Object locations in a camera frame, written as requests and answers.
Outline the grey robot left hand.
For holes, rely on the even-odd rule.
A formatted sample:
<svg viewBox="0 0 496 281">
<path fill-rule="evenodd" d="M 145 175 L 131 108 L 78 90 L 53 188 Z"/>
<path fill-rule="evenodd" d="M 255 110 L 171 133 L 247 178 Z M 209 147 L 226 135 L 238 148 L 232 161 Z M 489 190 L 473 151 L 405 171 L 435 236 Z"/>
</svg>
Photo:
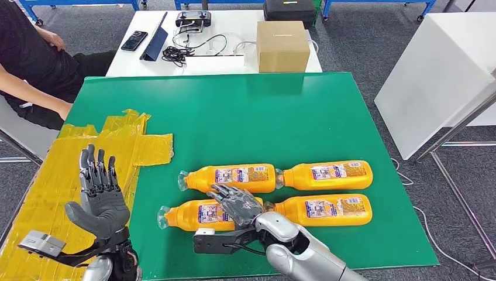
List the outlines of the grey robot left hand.
<svg viewBox="0 0 496 281">
<path fill-rule="evenodd" d="M 93 144 L 81 151 L 80 202 L 67 202 L 66 216 L 78 227 L 99 239 L 108 239 L 125 227 L 130 218 L 122 190 L 118 184 L 115 157 L 104 163 L 105 151 Z"/>
</svg>

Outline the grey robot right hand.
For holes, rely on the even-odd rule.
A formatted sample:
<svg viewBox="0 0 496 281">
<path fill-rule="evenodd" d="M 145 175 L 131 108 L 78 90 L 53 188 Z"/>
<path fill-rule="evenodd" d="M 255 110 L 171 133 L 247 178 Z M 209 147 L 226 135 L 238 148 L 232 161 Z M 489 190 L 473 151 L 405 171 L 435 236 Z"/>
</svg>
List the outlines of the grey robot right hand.
<svg viewBox="0 0 496 281">
<path fill-rule="evenodd" d="M 213 184 L 207 196 L 218 202 L 239 228 L 248 228 L 265 212 L 263 203 L 252 193 L 225 184 Z"/>
</svg>

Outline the person's left hand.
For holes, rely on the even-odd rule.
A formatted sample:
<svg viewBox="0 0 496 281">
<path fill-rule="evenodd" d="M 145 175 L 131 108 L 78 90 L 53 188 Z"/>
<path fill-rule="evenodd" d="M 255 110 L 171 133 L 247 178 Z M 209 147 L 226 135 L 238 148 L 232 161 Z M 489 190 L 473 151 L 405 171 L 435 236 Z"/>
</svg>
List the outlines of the person's left hand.
<svg viewBox="0 0 496 281">
<path fill-rule="evenodd" d="M 45 29 L 39 29 L 38 33 L 46 42 L 48 42 L 52 46 L 55 46 L 58 51 L 65 49 L 64 40 L 56 33 L 50 32 Z"/>
</svg>

